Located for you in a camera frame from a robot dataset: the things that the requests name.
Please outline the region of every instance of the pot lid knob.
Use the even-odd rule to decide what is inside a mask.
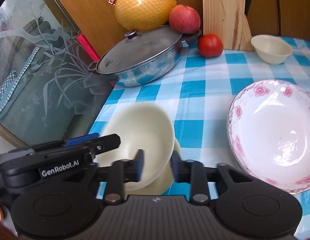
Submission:
[[[137,30],[132,30],[124,34],[128,39],[134,38],[137,35]]]

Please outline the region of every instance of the pot handle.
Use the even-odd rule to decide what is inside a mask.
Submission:
[[[89,64],[89,66],[87,67],[87,71],[88,72],[92,72],[96,75],[99,75],[99,73],[97,72],[97,63],[99,61],[93,61],[91,64]]]
[[[186,41],[188,46],[192,46],[201,35],[202,31],[200,29],[193,34],[183,34],[182,41]]]

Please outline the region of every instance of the glass panel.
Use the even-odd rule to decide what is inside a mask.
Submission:
[[[52,0],[0,8],[0,124],[27,144],[86,134],[112,90],[87,71],[92,60],[61,15]]]

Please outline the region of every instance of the plate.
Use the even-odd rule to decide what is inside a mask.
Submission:
[[[289,193],[310,189],[310,94],[280,80],[251,84],[234,98],[227,129],[250,175]]]
[[[177,151],[179,156],[182,156],[181,147],[175,138],[174,151]],[[162,195],[174,182],[174,175],[171,168],[171,163],[169,162],[160,176],[154,180],[148,186],[133,190],[127,191],[127,195]]]
[[[138,149],[145,152],[144,168],[139,182],[128,182],[128,191],[144,188],[156,180],[167,166],[173,152],[175,133],[173,124],[160,107],[148,103],[134,103],[114,113],[103,136],[116,133],[121,139],[119,148],[99,154],[101,167],[116,160],[133,159]]]

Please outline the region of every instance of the metal screw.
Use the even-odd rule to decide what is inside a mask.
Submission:
[[[124,36],[130,39],[136,36],[136,34],[137,34],[137,30],[132,30],[132,31],[125,33]]]
[[[195,194],[193,196],[193,200],[196,202],[205,202],[206,200],[208,200],[208,196],[205,194]]]
[[[108,195],[106,195],[105,200],[107,200],[109,202],[116,202],[116,201],[120,200],[120,195],[114,194],[114,193],[108,194]]]
[[[160,199],[159,197],[155,197],[155,198],[153,198],[152,200],[153,200],[154,202],[156,202],[156,203],[159,202],[159,201],[161,201],[161,199]]]

